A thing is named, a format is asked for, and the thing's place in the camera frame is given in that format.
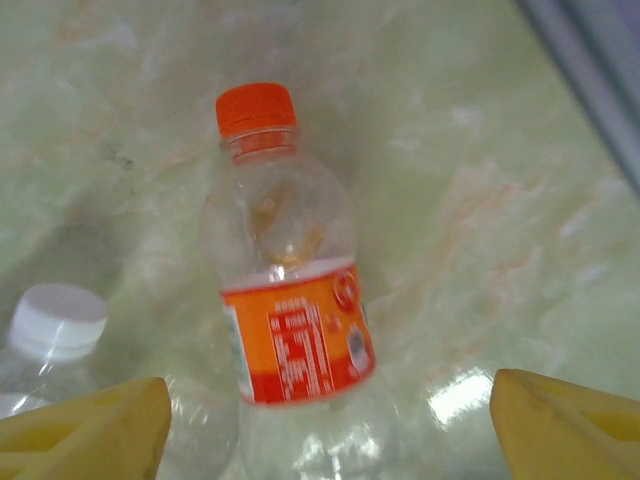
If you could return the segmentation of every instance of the orange label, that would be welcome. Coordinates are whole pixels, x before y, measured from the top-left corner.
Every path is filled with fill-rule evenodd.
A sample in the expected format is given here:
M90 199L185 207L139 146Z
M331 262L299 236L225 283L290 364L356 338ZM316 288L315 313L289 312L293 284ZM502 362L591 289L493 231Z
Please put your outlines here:
M240 391L249 402L319 399L375 367L355 265L222 297Z

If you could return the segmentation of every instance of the empty bottle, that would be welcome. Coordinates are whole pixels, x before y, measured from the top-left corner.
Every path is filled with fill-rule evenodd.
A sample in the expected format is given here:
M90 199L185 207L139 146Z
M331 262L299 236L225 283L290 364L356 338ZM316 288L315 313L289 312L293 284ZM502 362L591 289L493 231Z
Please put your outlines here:
M247 474L378 478L396 454L397 418L374 375L346 190L298 152L284 87L237 87L216 110L234 168L207 199L202 243L245 400Z
M230 382L204 360L207 353L155 348L140 370L143 376L162 376L171 397L171 428L158 480L215 479L236 447L237 396Z
M107 316L100 297L73 285L27 290L0 352L0 418L97 390L86 360Z

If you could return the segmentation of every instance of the yellow plastic piece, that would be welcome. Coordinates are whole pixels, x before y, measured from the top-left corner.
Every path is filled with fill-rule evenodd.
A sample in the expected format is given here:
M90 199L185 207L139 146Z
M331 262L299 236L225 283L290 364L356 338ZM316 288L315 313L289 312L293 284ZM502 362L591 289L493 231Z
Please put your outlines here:
M171 422L164 380L0 420L0 480L152 480Z
M491 416L514 480L640 479L640 402L499 370Z

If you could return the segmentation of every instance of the marble surface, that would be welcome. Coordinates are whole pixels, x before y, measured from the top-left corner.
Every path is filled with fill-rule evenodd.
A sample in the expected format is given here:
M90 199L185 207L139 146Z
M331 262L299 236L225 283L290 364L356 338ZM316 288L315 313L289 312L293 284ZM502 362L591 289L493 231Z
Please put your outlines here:
M509 478L487 408L501 367L640 398L637 201L510 1L0 11L3 326L29 285L76 283L110 302L106 375L197 350L226 382L197 238L227 168L214 101L271 80L356 203L380 368L415 460L396 478Z

